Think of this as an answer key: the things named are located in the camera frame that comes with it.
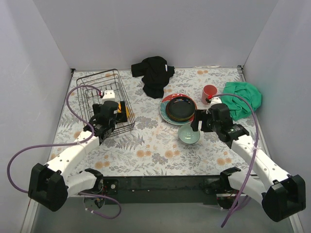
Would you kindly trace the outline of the white green patterned bowl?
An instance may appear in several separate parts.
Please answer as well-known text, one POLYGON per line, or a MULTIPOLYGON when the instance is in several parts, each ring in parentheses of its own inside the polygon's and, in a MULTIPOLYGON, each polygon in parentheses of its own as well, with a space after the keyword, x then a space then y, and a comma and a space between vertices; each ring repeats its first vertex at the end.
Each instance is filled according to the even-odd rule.
POLYGON ((200 132, 193 131, 189 124, 183 125, 178 130, 178 138, 185 144, 195 144, 200 139, 200 132))

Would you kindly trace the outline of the large white plate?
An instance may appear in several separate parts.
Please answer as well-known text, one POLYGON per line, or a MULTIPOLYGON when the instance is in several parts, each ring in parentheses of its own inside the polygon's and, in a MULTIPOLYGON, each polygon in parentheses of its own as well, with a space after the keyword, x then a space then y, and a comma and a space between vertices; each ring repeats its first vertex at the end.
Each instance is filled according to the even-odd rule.
POLYGON ((175 126, 189 124, 194 120, 196 103, 185 94, 171 94, 162 99, 160 103, 160 115, 175 126))

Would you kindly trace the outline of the pink cup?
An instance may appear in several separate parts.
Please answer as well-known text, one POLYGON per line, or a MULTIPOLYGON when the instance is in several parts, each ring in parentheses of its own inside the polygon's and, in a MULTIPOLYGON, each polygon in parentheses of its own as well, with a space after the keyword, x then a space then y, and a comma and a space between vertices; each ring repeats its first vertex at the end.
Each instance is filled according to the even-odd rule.
POLYGON ((212 97, 214 95, 217 94, 217 88, 213 85, 206 85, 204 88, 203 88, 203 92, 202 92, 202 103, 205 104, 205 105, 208 105, 209 102, 207 101, 208 97, 212 97))

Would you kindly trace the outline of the yellow bowl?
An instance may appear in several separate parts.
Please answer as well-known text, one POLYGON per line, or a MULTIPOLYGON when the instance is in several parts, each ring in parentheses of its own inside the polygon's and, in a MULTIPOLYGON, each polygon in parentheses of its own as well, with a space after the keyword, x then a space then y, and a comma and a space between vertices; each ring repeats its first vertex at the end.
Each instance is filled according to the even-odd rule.
POLYGON ((129 113, 127 105, 126 104, 121 105, 121 102, 120 102, 119 105, 118 105, 118 114, 121 114, 124 111, 126 112, 126 117, 129 118, 130 113, 129 113))

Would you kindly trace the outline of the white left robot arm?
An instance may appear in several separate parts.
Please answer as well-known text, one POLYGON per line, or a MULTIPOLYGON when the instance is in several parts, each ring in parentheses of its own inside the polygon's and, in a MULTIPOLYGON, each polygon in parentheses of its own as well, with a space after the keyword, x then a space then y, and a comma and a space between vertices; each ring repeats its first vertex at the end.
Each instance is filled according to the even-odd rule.
POLYGON ((68 197, 82 191, 90 196, 104 194, 106 185, 101 172, 87 168, 77 175, 70 174, 85 156, 113 133, 118 109, 119 104, 112 100, 94 104, 94 116, 73 146, 66 148, 46 164, 38 163, 32 168, 28 197, 55 212, 64 205, 68 197))

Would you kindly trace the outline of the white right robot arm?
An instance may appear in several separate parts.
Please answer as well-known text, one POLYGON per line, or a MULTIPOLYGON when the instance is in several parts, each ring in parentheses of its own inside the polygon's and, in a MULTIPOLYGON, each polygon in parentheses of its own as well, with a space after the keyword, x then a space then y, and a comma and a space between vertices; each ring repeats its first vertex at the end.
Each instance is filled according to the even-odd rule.
POLYGON ((237 167, 226 169, 220 174, 220 188, 224 192, 238 190, 248 195, 261 204, 266 215, 275 222, 306 208, 304 179, 300 175, 292 176, 256 147, 249 132, 242 125, 233 123, 225 104, 217 103, 207 110, 196 110, 191 127, 195 132, 215 132, 219 140, 243 158, 258 177, 248 177, 237 167))

